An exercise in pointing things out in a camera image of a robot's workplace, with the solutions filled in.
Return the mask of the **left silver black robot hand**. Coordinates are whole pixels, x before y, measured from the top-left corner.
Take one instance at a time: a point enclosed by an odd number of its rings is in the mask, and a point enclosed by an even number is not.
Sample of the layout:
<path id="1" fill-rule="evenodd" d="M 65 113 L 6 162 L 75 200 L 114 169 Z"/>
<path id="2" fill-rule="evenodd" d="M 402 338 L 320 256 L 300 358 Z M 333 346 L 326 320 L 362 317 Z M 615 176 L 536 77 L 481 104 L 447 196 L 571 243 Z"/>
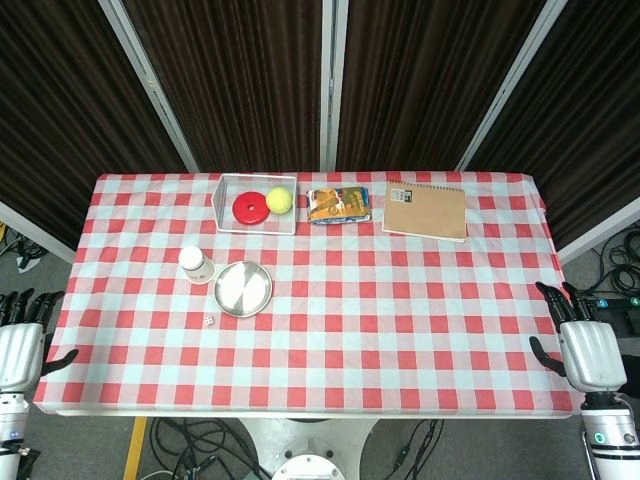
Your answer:
<path id="1" fill-rule="evenodd" d="M 35 290 L 1 295 L 1 393 L 22 394 L 41 377 L 68 367 L 79 355 L 72 349 L 62 358 L 47 360 L 53 332 L 48 331 L 63 291 L 45 292 L 30 302 Z"/>

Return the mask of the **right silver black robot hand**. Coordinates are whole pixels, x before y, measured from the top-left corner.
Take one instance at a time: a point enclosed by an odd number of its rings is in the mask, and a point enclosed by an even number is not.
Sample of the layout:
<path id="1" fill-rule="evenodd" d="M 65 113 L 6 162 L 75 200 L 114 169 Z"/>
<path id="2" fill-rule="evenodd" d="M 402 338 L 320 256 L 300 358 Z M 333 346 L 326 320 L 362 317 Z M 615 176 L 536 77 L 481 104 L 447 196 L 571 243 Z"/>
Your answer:
<path id="1" fill-rule="evenodd" d="M 535 286 L 548 306 L 562 356 L 552 358 L 540 340 L 531 336 L 529 344 L 538 362 L 584 394 L 614 392 L 626 384 L 614 330 L 596 318 L 583 293 L 567 282 L 562 289 L 542 282 Z"/>

